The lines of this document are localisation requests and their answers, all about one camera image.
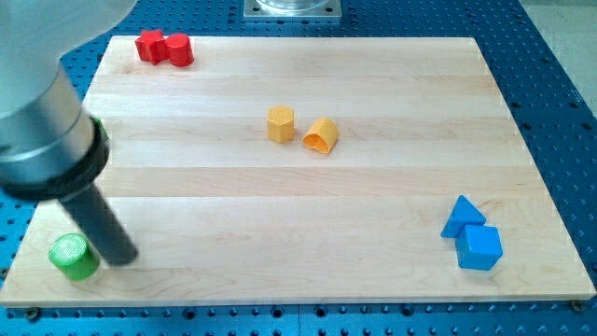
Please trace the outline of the black pusher mount ring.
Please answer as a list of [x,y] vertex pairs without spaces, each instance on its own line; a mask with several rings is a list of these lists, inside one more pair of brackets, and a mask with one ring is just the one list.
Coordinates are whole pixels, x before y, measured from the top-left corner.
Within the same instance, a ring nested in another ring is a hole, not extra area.
[[7,195],[32,202],[61,199],[88,187],[105,168],[109,158],[109,140],[105,141],[93,122],[93,142],[85,154],[65,173],[44,182],[22,184],[1,182],[1,189]]

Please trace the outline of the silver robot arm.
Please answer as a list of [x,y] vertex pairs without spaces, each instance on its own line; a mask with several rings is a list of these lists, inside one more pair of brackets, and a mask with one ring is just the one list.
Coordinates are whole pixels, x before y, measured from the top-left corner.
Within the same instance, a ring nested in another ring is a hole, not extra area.
[[96,188],[107,164],[103,128],[60,63],[120,23],[135,0],[28,0],[1,4],[1,188],[17,199],[57,200],[111,265],[137,249]]

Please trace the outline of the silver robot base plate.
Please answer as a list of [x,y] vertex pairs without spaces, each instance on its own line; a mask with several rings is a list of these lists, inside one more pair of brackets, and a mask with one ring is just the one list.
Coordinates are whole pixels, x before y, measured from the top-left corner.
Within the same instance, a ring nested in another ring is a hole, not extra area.
[[263,21],[335,20],[342,17],[341,0],[243,0],[243,16]]

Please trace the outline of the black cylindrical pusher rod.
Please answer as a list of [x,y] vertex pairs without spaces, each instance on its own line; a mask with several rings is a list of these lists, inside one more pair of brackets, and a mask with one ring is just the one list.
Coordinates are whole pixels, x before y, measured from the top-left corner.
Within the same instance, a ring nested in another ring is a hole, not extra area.
[[94,184],[60,203],[108,264],[123,266],[136,259],[138,251],[131,237]]

